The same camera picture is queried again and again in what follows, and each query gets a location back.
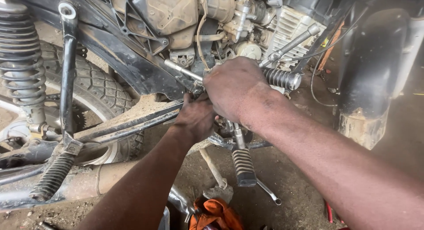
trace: orange cloth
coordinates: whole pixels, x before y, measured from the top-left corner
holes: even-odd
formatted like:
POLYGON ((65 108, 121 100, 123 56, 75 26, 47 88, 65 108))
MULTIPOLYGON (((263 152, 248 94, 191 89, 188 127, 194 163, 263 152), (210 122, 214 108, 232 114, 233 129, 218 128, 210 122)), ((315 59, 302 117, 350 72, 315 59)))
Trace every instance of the orange cloth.
POLYGON ((203 213, 198 215, 198 220, 194 216, 190 220, 190 230, 202 230, 208 224, 216 222, 222 230, 243 230, 240 217, 235 211, 228 207, 222 199, 211 199, 203 203, 200 207, 200 198, 194 201, 194 209, 202 209, 203 213))

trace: forearm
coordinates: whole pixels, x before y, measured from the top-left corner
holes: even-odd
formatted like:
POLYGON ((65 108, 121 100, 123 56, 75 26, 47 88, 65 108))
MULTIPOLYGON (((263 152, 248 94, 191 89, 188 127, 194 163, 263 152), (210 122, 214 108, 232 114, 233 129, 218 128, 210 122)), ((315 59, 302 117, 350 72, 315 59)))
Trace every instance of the forearm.
POLYGON ((157 229, 167 196, 194 144, 184 128, 172 126, 159 143, 95 206, 79 229, 157 229))
POLYGON ((353 229, 422 229, 423 184, 322 126, 276 92, 242 122, 309 177, 353 229))

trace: left hand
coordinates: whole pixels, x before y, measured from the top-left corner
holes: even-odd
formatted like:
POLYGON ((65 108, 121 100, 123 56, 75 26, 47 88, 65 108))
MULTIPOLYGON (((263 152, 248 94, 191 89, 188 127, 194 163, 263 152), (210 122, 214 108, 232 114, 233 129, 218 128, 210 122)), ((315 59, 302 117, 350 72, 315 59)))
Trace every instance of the left hand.
POLYGON ((175 119, 174 125, 188 130, 195 143, 198 143, 213 134, 213 122, 216 119, 218 116, 206 93, 202 93, 195 101, 189 93, 186 93, 183 108, 175 119))

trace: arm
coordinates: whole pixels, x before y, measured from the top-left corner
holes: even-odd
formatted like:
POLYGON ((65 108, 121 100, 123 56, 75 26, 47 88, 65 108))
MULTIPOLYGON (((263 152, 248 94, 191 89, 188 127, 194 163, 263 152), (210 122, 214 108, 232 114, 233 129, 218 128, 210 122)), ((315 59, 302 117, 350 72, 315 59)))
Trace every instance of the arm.
POLYGON ((175 123, 157 145, 105 194, 77 229, 157 229, 188 150, 213 132, 207 96, 188 94, 175 123))
POLYGON ((204 85, 218 114, 283 151, 352 229, 424 228, 422 182, 304 115, 268 86, 255 62, 226 61, 204 85))

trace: concrete floor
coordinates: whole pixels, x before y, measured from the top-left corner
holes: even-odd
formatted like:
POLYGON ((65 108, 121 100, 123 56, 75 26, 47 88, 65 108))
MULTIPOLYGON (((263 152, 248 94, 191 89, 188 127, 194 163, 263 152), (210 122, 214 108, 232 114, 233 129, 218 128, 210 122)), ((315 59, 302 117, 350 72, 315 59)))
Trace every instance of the concrete floor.
MULTIPOLYGON (((42 39, 60 44, 60 32, 49 31, 48 27, 39 33, 42 39)), ((326 74, 327 81, 315 77, 314 90, 316 97, 324 103, 332 104, 337 99, 336 94, 327 91, 327 87, 336 87, 337 83, 337 49, 332 54, 335 62, 328 61, 326 68, 331 74, 326 74)), ((91 60, 99 62, 93 56, 91 60)), ((424 96, 413 93, 424 93, 424 63, 417 63, 409 77, 404 96, 392 102, 387 131, 384 138, 372 150, 380 158, 393 163, 417 178, 424 179, 423 132, 424 96)), ((310 94, 308 85, 310 73, 307 72, 303 83, 293 92, 292 102, 310 116, 324 125, 332 125, 332 108, 316 103, 310 94)), ((166 132, 167 125, 159 125, 146 131, 145 152, 151 150, 166 132)), ((274 147, 252 150, 252 160, 257 177, 268 186, 281 200, 282 205, 276 206, 271 198, 259 187, 239 188, 236 185, 234 168, 230 152, 220 147, 208 148, 211 157, 218 163, 221 174, 234 187, 232 206, 241 216, 246 229, 258 230, 264 225, 273 229, 308 230, 308 229, 339 229, 344 227, 338 220, 335 223, 327 221, 324 201, 317 190, 308 182, 300 170, 285 154, 274 147)), ((178 173, 175 184, 193 200, 192 186, 198 196, 204 189, 215 185, 212 173, 199 153, 188 156, 178 173)), ((72 229, 92 209, 101 197, 63 202, 55 205, 36 207, 31 210, 12 211, 9 215, 3 213, 0 218, 1 229, 35 229, 36 223, 47 220, 60 229, 72 229)))

